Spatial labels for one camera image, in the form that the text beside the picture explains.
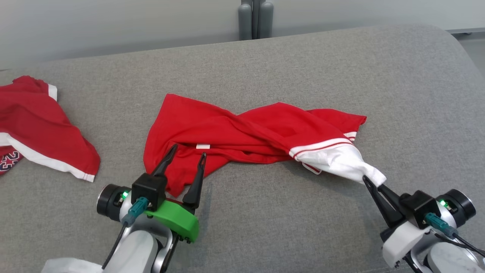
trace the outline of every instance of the gray fabric surface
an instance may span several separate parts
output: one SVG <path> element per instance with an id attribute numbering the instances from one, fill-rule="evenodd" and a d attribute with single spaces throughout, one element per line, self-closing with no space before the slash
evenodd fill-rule
<path id="1" fill-rule="evenodd" d="M 59 104 L 98 150 L 94 183 L 22 160 L 0 177 L 0 272 L 47 259 L 102 263 L 120 224 L 96 213 L 109 183 L 143 171 L 166 93 L 235 113 L 282 101 L 367 115 L 356 146 L 397 193 L 465 192 L 477 216 L 461 234 L 485 247 L 485 81 L 460 44 L 430 26 L 383 26 L 43 63 L 0 73 L 59 89 Z M 169 272 L 384 273 L 385 223 L 363 185 L 297 162 L 232 163 L 211 174 L 200 237 Z M 403 266 L 400 273 L 411 272 Z"/>

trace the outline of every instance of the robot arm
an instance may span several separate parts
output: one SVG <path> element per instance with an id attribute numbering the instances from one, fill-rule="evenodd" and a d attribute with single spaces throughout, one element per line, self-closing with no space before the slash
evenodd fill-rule
<path id="1" fill-rule="evenodd" d="M 199 207 L 206 154 L 202 153 L 194 182 L 179 202 L 165 196 L 164 172 L 176 149 L 174 145 L 155 171 L 140 176 L 132 188 L 109 184 L 98 197 L 97 212 L 117 222 L 127 218 L 132 204 L 139 198 L 147 198 L 151 204 L 131 225 L 122 229 L 103 273 L 166 272 L 177 243 L 197 239 L 199 223 L 194 214 Z M 167 241 L 162 243 L 153 235 Z"/>
<path id="2" fill-rule="evenodd" d="M 451 273 L 465 270 L 485 273 L 484 260 L 479 255 L 470 249 L 456 246 L 464 247 L 454 238 L 457 235 L 456 228 L 476 214 L 475 207 L 463 193 L 452 189 L 433 198 L 418 190 L 413 195 L 405 193 L 398 196 L 385 185 L 377 187 L 366 176 L 363 181 L 389 227 L 381 232 L 381 239 L 384 242 L 383 258 L 390 267 L 399 267 L 402 259 L 416 273 Z M 436 226 L 432 221 L 435 219 L 433 216 L 443 226 L 433 228 Z M 425 252 L 426 259 L 420 263 L 418 255 Z M 446 263 L 442 262 L 443 257 L 448 257 Z"/>

